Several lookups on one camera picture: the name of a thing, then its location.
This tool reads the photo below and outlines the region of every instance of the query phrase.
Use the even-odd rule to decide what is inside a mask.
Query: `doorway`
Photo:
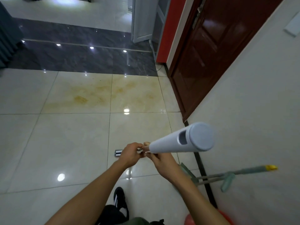
[[[183,121],[282,0],[194,0],[169,77]]]

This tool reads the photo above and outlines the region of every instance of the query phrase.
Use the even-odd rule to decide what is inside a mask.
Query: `teal curtain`
[[[6,67],[22,38],[23,33],[0,2],[0,68]]]

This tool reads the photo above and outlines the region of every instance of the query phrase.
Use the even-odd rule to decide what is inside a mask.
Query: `person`
[[[143,149],[148,144],[147,142],[144,144],[136,142],[128,144],[122,151],[119,159],[109,169],[62,206],[45,225],[150,224],[142,218],[128,220],[129,212],[125,202],[125,195],[120,187],[114,192],[115,205],[105,206],[121,174],[127,168],[135,165],[145,155],[152,160],[159,174],[176,187],[196,225],[229,224],[201,195],[191,179],[180,169],[171,153],[137,153],[139,148]],[[126,209],[126,216],[120,212],[121,208]],[[152,222],[151,224],[163,224],[163,220]]]

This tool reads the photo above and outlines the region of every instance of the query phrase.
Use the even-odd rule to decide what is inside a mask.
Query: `person's left arm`
[[[144,157],[144,153],[137,153],[142,147],[143,144],[139,143],[128,144],[107,171],[68,201],[45,225],[94,225],[119,177]]]

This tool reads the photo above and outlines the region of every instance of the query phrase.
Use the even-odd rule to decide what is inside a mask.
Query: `person's left hand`
[[[145,153],[137,153],[138,148],[143,148],[144,145],[140,143],[131,143],[127,144],[127,146],[123,149],[120,157],[119,157],[119,162],[125,166],[125,169],[135,165],[140,158],[145,157]]]

